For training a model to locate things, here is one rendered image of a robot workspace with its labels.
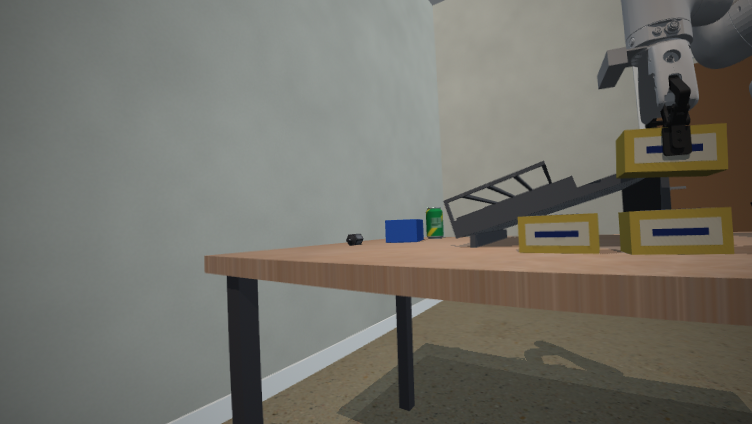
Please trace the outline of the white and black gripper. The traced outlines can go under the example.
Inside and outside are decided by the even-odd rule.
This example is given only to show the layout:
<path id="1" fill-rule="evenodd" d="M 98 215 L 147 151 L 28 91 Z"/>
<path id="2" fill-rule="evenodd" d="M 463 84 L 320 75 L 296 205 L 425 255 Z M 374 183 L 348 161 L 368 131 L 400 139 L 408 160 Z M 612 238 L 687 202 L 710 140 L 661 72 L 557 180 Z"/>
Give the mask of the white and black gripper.
<path id="1" fill-rule="evenodd" d="M 631 65 L 638 67 L 641 122 L 645 128 L 668 127 L 662 128 L 665 156 L 690 154 L 692 143 L 688 111 L 699 101 L 690 43 L 684 39 L 674 39 L 649 45 L 631 58 Z M 656 121 L 657 118 L 663 121 Z"/>

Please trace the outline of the green and yellow drink can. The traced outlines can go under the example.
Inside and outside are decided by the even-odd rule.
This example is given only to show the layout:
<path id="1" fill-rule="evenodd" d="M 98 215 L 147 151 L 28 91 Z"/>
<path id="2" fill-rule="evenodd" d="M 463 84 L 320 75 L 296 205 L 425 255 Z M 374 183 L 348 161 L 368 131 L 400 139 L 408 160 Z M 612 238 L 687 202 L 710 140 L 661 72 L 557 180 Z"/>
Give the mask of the green and yellow drink can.
<path id="1" fill-rule="evenodd" d="M 426 211 L 426 231 L 429 239 L 440 239 L 443 234 L 443 212 L 441 207 L 430 207 Z"/>

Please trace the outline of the yellow butter carton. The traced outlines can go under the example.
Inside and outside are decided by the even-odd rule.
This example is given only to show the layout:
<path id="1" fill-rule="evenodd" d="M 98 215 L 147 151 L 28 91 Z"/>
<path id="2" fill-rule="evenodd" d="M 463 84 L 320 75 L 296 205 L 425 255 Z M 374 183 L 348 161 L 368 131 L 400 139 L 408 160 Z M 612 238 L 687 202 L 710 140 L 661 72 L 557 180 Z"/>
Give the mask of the yellow butter carton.
<path id="1" fill-rule="evenodd" d="M 620 212 L 622 252 L 734 254 L 731 207 Z"/>
<path id="2" fill-rule="evenodd" d="M 616 140 L 616 178 L 695 177 L 728 170 L 727 123 L 690 125 L 692 152 L 687 155 L 663 154 L 662 128 L 622 132 Z"/>
<path id="3" fill-rule="evenodd" d="M 597 213 L 518 217 L 519 253 L 599 254 Z"/>

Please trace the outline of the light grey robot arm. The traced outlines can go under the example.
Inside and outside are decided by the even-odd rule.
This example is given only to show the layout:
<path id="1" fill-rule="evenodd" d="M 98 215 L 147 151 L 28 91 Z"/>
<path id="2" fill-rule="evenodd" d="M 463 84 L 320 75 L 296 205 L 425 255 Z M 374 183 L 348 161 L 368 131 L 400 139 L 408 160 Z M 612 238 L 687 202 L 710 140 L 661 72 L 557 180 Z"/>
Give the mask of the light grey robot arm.
<path id="1" fill-rule="evenodd" d="M 621 0 L 626 47 L 607 50 L 598 90 L 615 87 L 636 53 L 662 41 L 687 40 L 696 61 L 710 69 L 752 56 L 752 0 L 733 1 Z"/>

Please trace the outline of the blue open bin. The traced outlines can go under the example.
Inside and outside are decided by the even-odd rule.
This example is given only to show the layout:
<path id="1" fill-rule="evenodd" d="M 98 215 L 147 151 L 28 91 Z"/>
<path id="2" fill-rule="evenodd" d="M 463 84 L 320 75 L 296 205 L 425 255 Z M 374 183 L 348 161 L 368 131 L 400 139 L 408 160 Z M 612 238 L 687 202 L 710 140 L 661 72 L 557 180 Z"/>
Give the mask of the blue open bin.
<path id="1" fill-rule="evenodd" d="M 419 242 L 424 240 L 423 220 L 385 220 L 386 243 Z"/>

